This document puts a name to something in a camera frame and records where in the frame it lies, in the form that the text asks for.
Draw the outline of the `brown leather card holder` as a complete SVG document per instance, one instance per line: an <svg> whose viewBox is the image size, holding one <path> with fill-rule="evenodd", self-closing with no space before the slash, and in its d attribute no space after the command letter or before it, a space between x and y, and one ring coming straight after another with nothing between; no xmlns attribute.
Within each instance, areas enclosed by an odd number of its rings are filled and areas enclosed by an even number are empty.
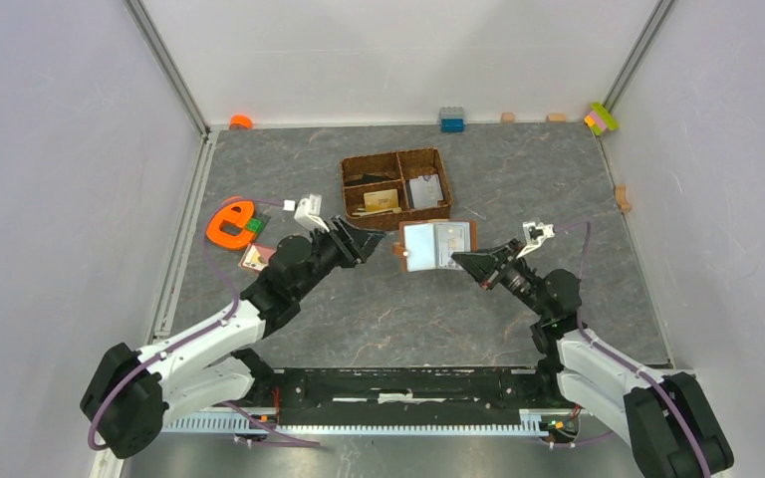
<svg viewBox="0 0 765 478"><path fill-rule="evenodd" d="M477 248L476 221L433 219L401 222L391 251L405 272L462 271L452 255Z"/></svg>

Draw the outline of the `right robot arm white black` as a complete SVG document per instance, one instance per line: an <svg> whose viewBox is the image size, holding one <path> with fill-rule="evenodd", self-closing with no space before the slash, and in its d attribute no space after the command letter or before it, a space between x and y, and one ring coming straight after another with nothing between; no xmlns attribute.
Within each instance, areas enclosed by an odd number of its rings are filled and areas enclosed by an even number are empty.
<svg viewBox="0 0 765 478"><path fill-rule="evenodd" d="M600 339L579 316L580 279L565 269L541 277L522 252L512 240L451 258L481 289L501 286L537 315L538 398L586 409L627 444L645 477L711 477L732 468L733 449L697 379L650 368Z"/></svg>

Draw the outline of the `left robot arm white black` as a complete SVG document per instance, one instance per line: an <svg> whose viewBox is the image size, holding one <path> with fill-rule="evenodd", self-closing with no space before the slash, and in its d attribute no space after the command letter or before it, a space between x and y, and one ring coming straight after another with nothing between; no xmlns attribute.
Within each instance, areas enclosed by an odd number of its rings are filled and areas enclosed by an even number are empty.
<svg viewBox="0 0 765 478"><path fill-rule="evenodd" d="M241 398L265 403L272 377L233 353L285 327L330 273L366 263L385 235L335 216L306 236L283 238L257 278L211 317L137 350L125 343L107 349L80 401L89 447L126 459L164 425L205 407Z"/></svg>

